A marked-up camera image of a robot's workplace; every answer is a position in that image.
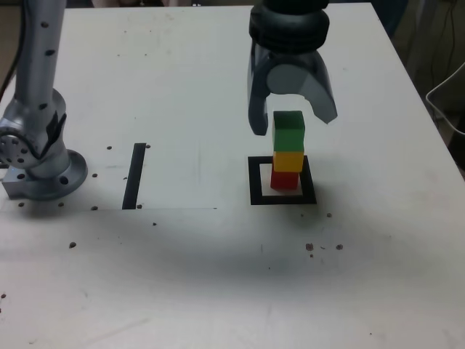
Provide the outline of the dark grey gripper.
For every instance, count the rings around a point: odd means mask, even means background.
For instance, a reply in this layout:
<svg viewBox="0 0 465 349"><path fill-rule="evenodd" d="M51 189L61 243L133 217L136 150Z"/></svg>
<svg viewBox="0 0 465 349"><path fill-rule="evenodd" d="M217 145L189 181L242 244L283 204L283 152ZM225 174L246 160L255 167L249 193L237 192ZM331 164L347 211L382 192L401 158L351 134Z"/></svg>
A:
<svg viewBox="0 0 465 349"><path fill-rule="evenodd" d="M282 62L272 68L272 61ZM303 97L325 124L338 116L326 64L317 51L287 55L252 43L247 79L248 122L255 135L267 134L270 93Z"/></svg>

